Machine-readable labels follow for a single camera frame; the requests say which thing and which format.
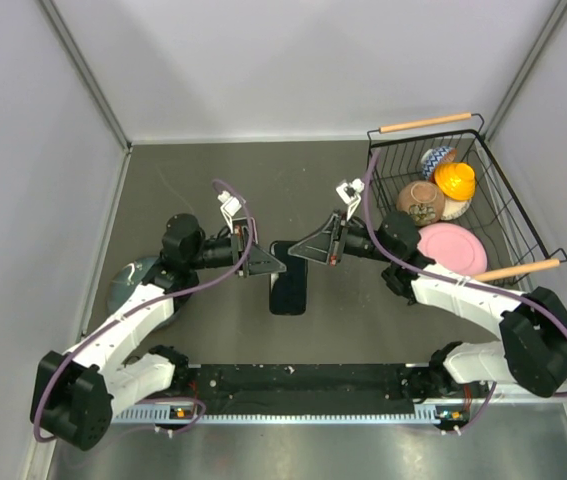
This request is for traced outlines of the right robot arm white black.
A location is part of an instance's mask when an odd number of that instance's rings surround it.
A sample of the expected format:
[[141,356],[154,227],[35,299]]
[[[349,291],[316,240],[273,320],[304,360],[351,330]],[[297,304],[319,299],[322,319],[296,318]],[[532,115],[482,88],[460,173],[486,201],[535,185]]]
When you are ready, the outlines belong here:
[[289,254],[335,266],[350,255],[388,262],[382,272],[395,295],[436,307],[494,336],[483,344],[456,342],[436,352],[432,388],[450,396],[465,384],[516,383],[542,398],[567,396],[567,308],[552,290],[521,292],[456,274],[417,248],[421,237],[403,212],[388,214],[378,229],[335,211]]

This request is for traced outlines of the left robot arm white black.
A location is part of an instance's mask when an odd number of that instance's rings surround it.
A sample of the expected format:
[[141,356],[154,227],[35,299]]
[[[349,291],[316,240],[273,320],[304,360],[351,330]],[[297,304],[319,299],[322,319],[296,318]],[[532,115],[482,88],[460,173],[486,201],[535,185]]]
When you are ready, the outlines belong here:
[[262,249],[251,218],[209,238],[192,214],[166,224],[158,258],[129,298],[90,336],[66,352],[48,352],[37,367],[30,420],[41,443],[63,440],[82,450],[103,438],[112,419],[146,397],[163,391],[179,396],[189,387],[186,357],[158,346],[132,365],[125,360],[155,329],[205,290],[198,271],[223,268],[230,276],[276,275],[285,264]]

